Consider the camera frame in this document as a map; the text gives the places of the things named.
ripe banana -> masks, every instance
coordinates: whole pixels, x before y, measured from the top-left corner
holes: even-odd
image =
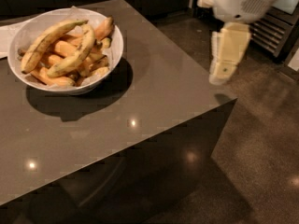
[[[88,20],[65,20],[46,29],[29,47],[21,60],[21,71],[27,74],[34,70],[51,43],[76,26],[86,24]]]
[[[49,69],[47,72],[49,77],[63,76],[77,69],[90,54],[95,42],[94,29],[90,24],[83,24],[81,28],[83,30],[83,37],[80,45],[72,55],[65,57],[60,63],[56,63]]]

floor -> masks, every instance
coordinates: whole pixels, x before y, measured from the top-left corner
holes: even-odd
[[[215,21],[181,13],[153,23],[209,69]],[[146,223],[299,223],[299,87],[280,66],[250,44],[226,84],[238,100],[214,163],[196,191]]]

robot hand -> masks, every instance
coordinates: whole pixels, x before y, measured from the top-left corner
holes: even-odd
[[[224,21],[212,36],[213,61],[209,82],[226,83],[243,59],[250,42],[249,23],[259,20],[276,0],[198,0],[199,7],[213,7],[215,18]]]

gray countertop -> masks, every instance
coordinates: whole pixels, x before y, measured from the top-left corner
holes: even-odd
[[[113,16],[125,43],[118,68],[94,91],[34,90],[0,60],[0,204],[235,99],[124,0],[84,7]]]

white bowl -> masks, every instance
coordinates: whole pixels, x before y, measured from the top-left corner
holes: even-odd
[[[21,72],[21,62],[18,59],[18,49],[29,48],[30,44],[32,44],[44,30],[58,21],[65,19],[87,19],[91,26],[96,27],[104,18],[105,16],[100,13],[88,9],[71,7],[53,10],[31,19],[28,23],[23,25],[12,38],[7,55],[10,69],[22,82],[42,91],[50,91],[65,95],[79,95],[93,90],[113,71],[121,59],[123,53],[123,38],[121,31],[117,26],[115,26],[112,34],[111,48],[107,49],[109,72],[103,77],[91,77],[89,82],[85,82],[85,85],[83,83],[80,87],[47,86],[38,82],[30,74],[23,74]]]

